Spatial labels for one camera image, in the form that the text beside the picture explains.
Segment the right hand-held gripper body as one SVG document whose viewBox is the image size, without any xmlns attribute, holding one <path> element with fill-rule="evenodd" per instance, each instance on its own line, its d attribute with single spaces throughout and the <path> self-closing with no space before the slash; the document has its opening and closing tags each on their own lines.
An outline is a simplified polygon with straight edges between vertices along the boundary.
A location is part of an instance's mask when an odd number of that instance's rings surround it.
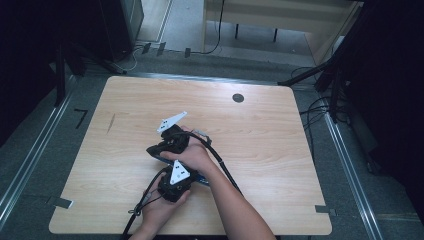
<svg viewBox="0 0 424 240">
<path fill-rule="evenodd" d="M 186 111 L 163 119 L 157 132 L 161 134 L 162 142 L 158 144 L 160 151 L 182 153 L 188 146 L 189 137 L 183 134 L 183 129 L 177 123 L 187 115 Z"/>
</svg>

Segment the light wooden bench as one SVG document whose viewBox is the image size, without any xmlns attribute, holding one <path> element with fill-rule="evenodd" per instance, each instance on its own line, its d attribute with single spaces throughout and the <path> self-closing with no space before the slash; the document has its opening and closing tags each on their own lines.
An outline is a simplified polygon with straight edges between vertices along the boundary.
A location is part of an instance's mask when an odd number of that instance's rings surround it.
<svg viewBox="0 0 424 240">
<path fill-rule="evenodd" d="M 356 0 L 203 0 L 202 43 L 206 22 L 218 21 L 305 32 L 316 65 L 323 63 L 360 12 Z"/>
</svg>

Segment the person's right hand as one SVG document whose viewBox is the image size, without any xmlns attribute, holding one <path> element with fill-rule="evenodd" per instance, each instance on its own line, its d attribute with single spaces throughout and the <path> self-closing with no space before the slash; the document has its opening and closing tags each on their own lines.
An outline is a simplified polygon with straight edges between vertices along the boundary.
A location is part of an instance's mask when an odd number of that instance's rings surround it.
<svg viewBox="0 0 424 240">
<path fill-rule="evenodd" d="M 160 156 L 171 161 L 179 160 L 189 168 L 197 170 L 206 178 L 218 171 L 204 145 L 194 137 L 189 138 L 188 146 L 181 154 L 162 151 Z"/>
</svg>

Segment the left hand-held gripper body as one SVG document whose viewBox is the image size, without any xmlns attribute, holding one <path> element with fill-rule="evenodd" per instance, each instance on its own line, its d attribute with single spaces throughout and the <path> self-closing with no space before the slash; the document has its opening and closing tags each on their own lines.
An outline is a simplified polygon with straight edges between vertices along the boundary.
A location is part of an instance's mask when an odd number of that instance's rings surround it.
<svg viewBox="0 0 424 240">
<path fill-rule="evenodd" d="M 158 192 L 165 200 L 175 203 L 196 180 L 197 172 L 176 160 L 165 169 L 165 175 L 158 184 Z"/>
</svg>

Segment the metal floor rail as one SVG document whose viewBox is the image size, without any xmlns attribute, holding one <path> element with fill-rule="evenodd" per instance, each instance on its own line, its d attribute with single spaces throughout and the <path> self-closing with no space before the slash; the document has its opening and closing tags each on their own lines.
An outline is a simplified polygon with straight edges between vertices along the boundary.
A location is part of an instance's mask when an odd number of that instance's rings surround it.
<svg viewBox="0 0 424 240">
<path fill-rule="evenodd" d="M 135 72 L 128 73 L 131 77 L 140 78 L 158 78 L 158 79 L 173 79 L 173 80 L 192 80 L 192 81 L 208 81 L 208 82 L 221 82 L 221 83 L 239 83 L 239 84 L 254 84 L 254 85 L 270 85 L 276 86 L 276 80 L 250 80 L 250 79 L 237 79 L 237 78 L 223 78 L 223 77 L 209 77 L 209 76 L 190 76 L 178 74 L 163 74 L 163 73 L 143 73 Z"/>
<path fill-rule="evenodd" d="M 353 198 L 355 200 L 368 238 L 370 240 L 384 240 L 383 234 L 376 219 L 376 215 L 362 187 L 361 181 L 352 163 L 352 159 L 341 135 L 339 127 L 336 123 L 333 122 L 329 113 L 325 114 L 325 122 L 341 161 L 341 165 L 347 178 L 350 190 L 353 194 Z"/>
<path fill-rule="evenodd" d="M 42 153 L 44 152 L 45 147 L 49 143 L 52 134 L 66 111 L 77 84 L 78 78 L 71 75 L 66 81 L 68 92 L 65 94 L 64 99 L 51 111 L 49 118 L 41 129 L 41 132 L 38 134 L 35 142 L 27 152 L 23 163 L 9 184 L 5 194 L 0 199 L 0 232 L 4 228 L 9 215 L 13 211 L 13 208 L 15 207 Z"/>
</svg>

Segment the black metal stand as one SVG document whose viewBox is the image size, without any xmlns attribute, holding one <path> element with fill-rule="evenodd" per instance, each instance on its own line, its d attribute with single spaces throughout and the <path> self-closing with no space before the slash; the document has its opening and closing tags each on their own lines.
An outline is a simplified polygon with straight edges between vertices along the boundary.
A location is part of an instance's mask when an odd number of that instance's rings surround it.
<svg viewBox="0 0 424 240">
<path fill-rule="evenodd" d="M 71 71 L 79 76 L 83 76 L 86 71 L 86 66 L 83 63 L 82 57 L 87 57 L 93 60 L 96 64 L 100 65 L 112 74 L 126 75 L 126 70 L 119 70 L 107 63 L 105 60 L 95 55 L 92 51 L 83 47 L 78 43 L 73 43 L 66 40 L 61 40 L 56 45 L 56 102 L 55 107 L 58 107 L 65 99 L 65 64 L 68 64 Z"/>
</svg>

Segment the person's left hand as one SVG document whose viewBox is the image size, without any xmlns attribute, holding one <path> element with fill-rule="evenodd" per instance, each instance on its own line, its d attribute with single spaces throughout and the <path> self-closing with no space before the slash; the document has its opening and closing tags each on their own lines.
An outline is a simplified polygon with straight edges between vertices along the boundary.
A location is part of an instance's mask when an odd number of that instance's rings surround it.
<svg viewBox="0 0 424 240">
<path fill-rule="evenodd" d="M 186 191 L 177 202 L 170 202 L 163 199 L 157 190 L 149 191 L 145 200 L 146 206 L 142 209 L 142 231 L 157 233 L 189 196 L 190 191 Z"/>
</svg>

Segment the grey tape piece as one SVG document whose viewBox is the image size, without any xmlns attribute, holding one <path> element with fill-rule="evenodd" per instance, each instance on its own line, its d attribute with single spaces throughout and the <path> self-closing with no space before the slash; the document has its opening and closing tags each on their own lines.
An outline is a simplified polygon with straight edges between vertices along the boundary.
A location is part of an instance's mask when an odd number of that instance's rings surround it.
<svg viewBox="0 0 424 240">
<path fill-rule="evenodd" d="M 317 213 L 327 213 L 329 216 L 337 216 L 335 209 L 331 209 L 324 205 L 315 205 L 315 211 Z"/>
<path fill-rule="evenodd" d="M 50 196 L 48 200 L 46 201 L 46 203 L 49 205 L 64 208 L 64 209 L 69 209 L 73 205 L 72 200 L 63 199 L 61 197 L 55 197 L 55 196 Z"/>
</svg>

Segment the black cabinet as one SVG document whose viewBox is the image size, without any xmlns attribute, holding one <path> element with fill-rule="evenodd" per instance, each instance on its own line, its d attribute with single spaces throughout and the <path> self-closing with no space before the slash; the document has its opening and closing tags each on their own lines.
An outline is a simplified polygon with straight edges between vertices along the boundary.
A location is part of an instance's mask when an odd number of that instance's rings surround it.
<svg viewBox="0 0 424 240">
<path fill-rule="evenodd" d="M 119 61 L 134 48 L 144 11 L 141 0 L 99 0 L 106 27 L 108 60 Z"/>
</svg>

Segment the dark curtain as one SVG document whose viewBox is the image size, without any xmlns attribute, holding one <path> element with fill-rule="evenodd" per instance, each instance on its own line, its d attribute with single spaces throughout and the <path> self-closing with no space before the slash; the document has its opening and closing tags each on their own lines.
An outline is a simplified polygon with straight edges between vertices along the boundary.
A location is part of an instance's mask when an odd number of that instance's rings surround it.
<svg viewBox="0 0 424 240">
<path fill-rule="evenodd" d="M 339 47 L 345 93 L 424 225 L 424 0 L 362 0 Z"/>
<path fill-rule="evenodd" d="M 0 0 L 0 147 L 56 86 L 56 49 L 93 0 Z"/>
</svg>

